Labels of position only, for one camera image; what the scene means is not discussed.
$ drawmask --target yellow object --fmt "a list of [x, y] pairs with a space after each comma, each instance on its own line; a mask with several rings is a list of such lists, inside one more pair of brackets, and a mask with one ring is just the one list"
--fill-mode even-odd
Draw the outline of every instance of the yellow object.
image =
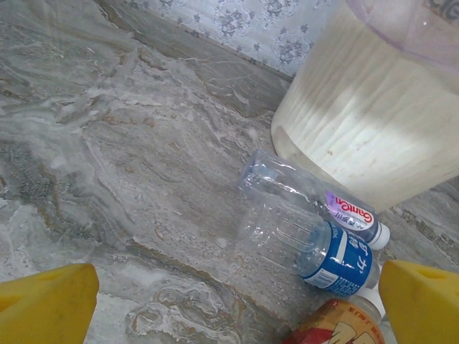
[[0, 343], [83, 343], [98, 290], [91, 264], [0, 283]]
[[459, 343], [459, 274], [388, 261], [379, 294], [398, 344]]

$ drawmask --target floral wallpaper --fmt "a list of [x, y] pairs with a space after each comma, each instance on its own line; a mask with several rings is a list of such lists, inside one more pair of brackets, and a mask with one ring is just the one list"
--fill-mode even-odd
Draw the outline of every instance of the floral wallpaper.
[[125, 0], [294, 75], [339, 0]]

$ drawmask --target white bottle cap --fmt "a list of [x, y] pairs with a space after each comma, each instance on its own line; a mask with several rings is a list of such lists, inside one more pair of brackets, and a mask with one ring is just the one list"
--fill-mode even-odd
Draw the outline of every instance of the white bottle cap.
[[374, 289], [361, 288], [356, 294], [356, 296], [363, 297], [365, 300], [370, 301], [373, 306], [378, 310], [378, 313], [381, 315], [381, 319], [386, 315], [386, 310], [382, 304], [381, 297], [379, 293]]
[[374, 239], [371, 240], [368, 245], [371, 249], [376, 251], [383, 249], [390, 239], [390, 230], [385, 224], [378, 222], [378, 232], [374, 236]]

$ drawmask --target marble floor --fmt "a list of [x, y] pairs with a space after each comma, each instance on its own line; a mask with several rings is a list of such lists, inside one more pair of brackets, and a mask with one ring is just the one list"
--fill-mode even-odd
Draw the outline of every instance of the marble floor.
[[[328, 295], [235, 246], [290, 80], [121, 0], [0, 1], [0, 281], [92, 262], [87, 343], [279, 343]], [[459, 272], [459, 181], [378, 256]]]

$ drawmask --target blue bottle label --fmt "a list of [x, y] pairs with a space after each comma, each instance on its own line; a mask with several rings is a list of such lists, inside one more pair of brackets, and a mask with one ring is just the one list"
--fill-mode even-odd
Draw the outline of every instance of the blue bottle label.
[[373, 253], [359, 236], [328, 223], [331, 242], [321, 266], [305, 282], [340, 296], [355, 294], [366, 282]]

